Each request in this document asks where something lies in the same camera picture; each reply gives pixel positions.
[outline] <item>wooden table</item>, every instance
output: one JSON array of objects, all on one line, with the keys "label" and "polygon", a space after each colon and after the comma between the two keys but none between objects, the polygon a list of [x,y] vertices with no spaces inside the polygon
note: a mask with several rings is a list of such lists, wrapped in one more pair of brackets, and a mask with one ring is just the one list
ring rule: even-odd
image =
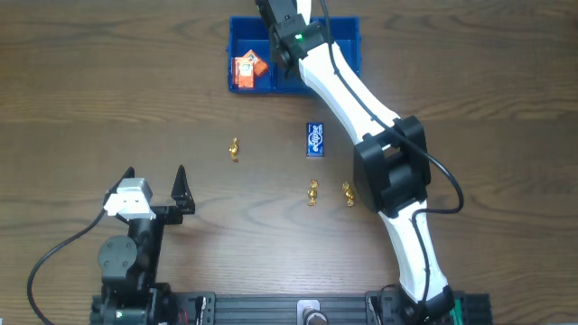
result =
[{"label": "wooden table", "polygon": [[[452,287],[490,293],[498,324],[578,322],[578,5],[562,0],[330,0],[358,15],[362,79],[424,122],[467,195],[429,217]],[[315,14],[321,12],[315,4]],[[165,231],[158,281],[177,291],[363,293],[396,283],[381,219],[348,209],[352,145],[316,97],[236,96],[228,18],[252,0],[8,0],[0,4],[0,318],[38,324],[34,263],[84,228],[128,166],[168,202],[183,164],[197,214]],[[305,159],[307,121],[326,156]],[[239,138],[239,163],[228,156]],[[319,204],[306,205],[310,179]],[[430,204],[455,194],[439,172]],[[84,324],[106,218],[41,269],[58,324]]]}]

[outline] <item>small gold object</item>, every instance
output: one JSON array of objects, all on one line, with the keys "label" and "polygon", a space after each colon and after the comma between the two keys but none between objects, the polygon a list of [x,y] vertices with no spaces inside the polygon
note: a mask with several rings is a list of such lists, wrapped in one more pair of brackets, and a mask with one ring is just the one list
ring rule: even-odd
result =
[{"label": "small gold object", "polygon": [[345,197],[347,198],[347,206],[353,207],[353,205],[355,204],[353,202],[353,198],[355,198],[355,194],[353,193],[353,190],[351,189],[350,184],[348,182],[344,182],[341,189],[343,190],[343,192],[345,193]]},{"label": "small gold object", "polygon": [[237,138],[233,138],[233,144],[228,148],[228,151],[231,153],[231,159],[233,162],[238,163],[237,153],[238,153],[238,144]]},{"label": "small gold object", "polygon": [[307,191],[307,197],[309,197],[308,206],[312,207],[317,204],[317,188],[319,187],[319,182],[311,180],[311,188]]}]

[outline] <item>gold candy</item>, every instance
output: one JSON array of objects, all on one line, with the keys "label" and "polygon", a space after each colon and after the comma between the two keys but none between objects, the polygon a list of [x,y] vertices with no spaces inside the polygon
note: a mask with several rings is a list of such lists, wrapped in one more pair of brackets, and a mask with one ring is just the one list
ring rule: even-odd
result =
[{"label": "gold candy", "polygon": [[317,188],[319,187],[319,182],[311,180],[311,188],[307,191],[307,197],[309,197],[308,206],[312,207],[317,204]]},{"label": "gold candy", "polygon": [[343,192],[345,193],[345,197],[347,198],[347,206],[353,207],[353,205],[355,204],[353,202],[353,198],[355,198],[355,194],[353,193],[353,190],[350,188],[350,184],[348,182],[344,182],[341,189],[343,190]]},{"label": "gold candy", "polygon": [[233,162],[238,163],[237,153],[238,153],[238,144],[237,138],[233,138],[233,144],[228,148],[228,151],[231,153],[231,159]]}]

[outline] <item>blue tray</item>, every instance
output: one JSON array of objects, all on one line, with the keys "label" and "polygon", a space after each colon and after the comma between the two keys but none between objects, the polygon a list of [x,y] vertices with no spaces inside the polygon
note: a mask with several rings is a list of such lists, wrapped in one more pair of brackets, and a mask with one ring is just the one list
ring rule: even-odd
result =
[{"label": "blue tray", "polygon": [[[325,23],[323,17],[313,17],[312,21]],[[359,18],[332,17],[331,32],[341,47],[343,57],[351,69],[359,75],[361,54],[359,53]],[[242,57],[249,50],[255,51],[269,65],[269,71],[261,78],[255,78],[255,88],[239,89],[233,85],[231,75],[231,59]],[[261,17],[233,16],[230,18],[228,36],[228,89],[238,94],[312,94],[299,79],[284,78],[285,70],[271,62],[269,55],[268,32]]]}]

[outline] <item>cable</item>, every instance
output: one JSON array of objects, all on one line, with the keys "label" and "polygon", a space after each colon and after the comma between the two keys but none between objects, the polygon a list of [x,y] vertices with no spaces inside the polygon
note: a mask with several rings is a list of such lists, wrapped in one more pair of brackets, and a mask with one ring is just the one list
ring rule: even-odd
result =
[{"label": "cable", "polygon": [[429,259],[427,257],[427,251],[425,250],[424,239],[422,238],[422,235],[421,235],[419,228],[417,226],[417,215],[420,213],[454,214],[454,213],[460,212],[460,210],[463,208],[463,204],[464,204],[463,191],[461,190],[461,186],[458,183],[458,181],[455,179],[455,177],[453,177],[452,173],[450,171],[448,171],[448,169],[445,166],[443,166],[443,164],[441,162],[439,162],[432,155],[430,155],[429,153],[424,151],[422,148],[420,148],[419,146],[417,146],[416,144],[414,144],[413,142],[408,140],[406,137],[402,136],[401,134],[396,132],[394,129],[392,129],[391,127],[389,127],[385,123],[383,123],[383,121],[381,121],[375,114],[373,114],[373,112],[371,112],[371,110],[369,109],[369,107],[367,107],[367,105],[365,105],[363,100],[361,100],[361,98],[359,98],[359,96],[355,93],[355,91],[347,83],[345,78],[343,78],[343,76],[341,76],[341,73],[340,73],[339,69],[337,68],[337,64],[335,63],[335,58],[333,57],[332,44],[333,44],[334,40],[333,40],[333,36],[331,34],[331,22],[330,22],[330,17],[329,17],[329,11],[327,10],[327,5],[325,4],[325,0],[320,0],[320,3],[322,5],[323,14],[325,16],[325,23],[327,25],[328,36],[330,37],[330,39],[328,41],[328,48],[329,48],[329,55],[331,58],[331,65],[333,66],[333,69],[335,70],[335,74],[337,75],[337,77],[339,77],[339,79],[343,83],[343,86],[345,86],[345,88],[348,90],[348,92],[355,98],[355,100],[357,100],[359,105],[366,111],[366,113],[368,113],[368,115],[371,117],[371,119],[373,121],[376,121],[378,124],[381,125],[381,127],[383,127],[391,135],[393,135],[397,140],[404,143],[405,145],[407,145],[410,149],[414,150],[415,152],[421,154],[430,163],[432,163],[435,167],[437,167],[440,170],[440,172],[442,172],[442,174],[450,181],[450,183],[455,188],[455,191],[458,195],[458,206],[453,208],[453,209],[418,209],[412,214],[412,225],[414,226],[415,234],[417,235],[417,240],[419,241],[419,245],[422,248],[422,253],[424,254],[424,262],[425,262],[424,297],[418,303],[417,311],[415,312],[415,323],[417,324],[420,321],[420,316],[421,316],[422,312],[424,311],[425,302],[427,301],[427,294],[428,294],[429,286],[430,286],[430,263],[429,263]]},{"label": "cable", "polygon": [[94,221],[92,221],[92,223],[84,228],[83,230],[81,230],[78,234],[66,239],[65,241],[61,242],[60,244],[56,245],[53,249],[51,249],[48,253],[46,253],[39,261],[38,263],[36,263],[36,265],[34,266],[34,268],[32,269],[32,271],[30,272],[30,276],[28,276],[28,283],[26,284],[26,294],[28,295],[28,302],[30,303],[30,306],[33,308],[34,312],[36,313],[36,315],[38,316],[38,318],[40,320],[42,320],[42,322],[45,325],[54,325],[53,322],[49,321],[46,316],[44,316],[44,314],[42,313],[42,311],[40,310],[40,308],[38,308],[38,305],[36,304],[36,302],[34,301],[34,296],[33,296],[33,281],[34,281],[34,276],[36,275],[36,272],[38,272],[38,269],[40,269],[40,267],[42,266],[42,264],[44,264],[44,262],[46,262],[46,260],[54,255],[54,253],[58,252],[59,250],[61,250],[63,247],[65,247],[66,245],[70,244],[71,242],[75,241],[76,239],[80,238],[82,235],[88,233],[94,226],[97,225],[97,223],[102,219],[102,217],[104,217],[105,215],[105,210],[102,209],[100,211],[100,213],[98,213],[97,218],[94,219]]}]

